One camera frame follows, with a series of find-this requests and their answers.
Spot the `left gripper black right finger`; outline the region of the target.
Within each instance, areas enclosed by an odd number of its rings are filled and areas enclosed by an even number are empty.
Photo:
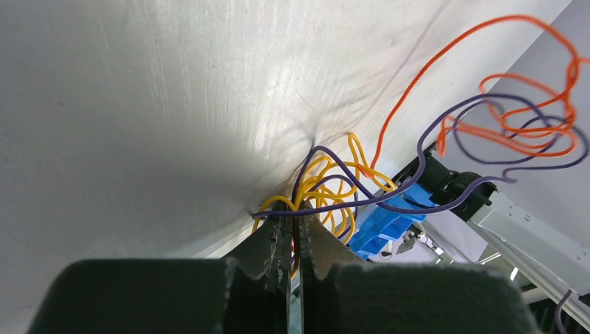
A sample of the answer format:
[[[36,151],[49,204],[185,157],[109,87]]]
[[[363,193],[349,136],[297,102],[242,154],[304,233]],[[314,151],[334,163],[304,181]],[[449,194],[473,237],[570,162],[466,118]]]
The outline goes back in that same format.
[[[298,220],[304,333],[537,333],[519,289],[477,264],[360,259],[315,214]]]

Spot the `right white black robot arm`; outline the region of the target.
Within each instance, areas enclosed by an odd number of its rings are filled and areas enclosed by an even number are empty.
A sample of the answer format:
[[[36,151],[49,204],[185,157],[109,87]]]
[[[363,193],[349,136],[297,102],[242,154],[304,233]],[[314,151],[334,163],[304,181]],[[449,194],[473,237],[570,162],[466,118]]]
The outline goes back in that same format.
[[[528,304],[555,302],[553,325],[571,333],[577,324],[589,329],[589,248],[499,192],[487,182],[461,201],[452,214],[481,237],[493,255],[482,260],[507,268]]]

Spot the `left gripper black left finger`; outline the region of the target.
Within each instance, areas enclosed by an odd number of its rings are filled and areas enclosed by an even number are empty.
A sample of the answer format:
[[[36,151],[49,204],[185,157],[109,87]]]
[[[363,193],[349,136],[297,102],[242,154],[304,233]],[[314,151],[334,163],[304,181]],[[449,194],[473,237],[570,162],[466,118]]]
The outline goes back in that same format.
[[[218,259],[91,259],[62,270],[30,333],[286,333],[292,227],[273,216]]]

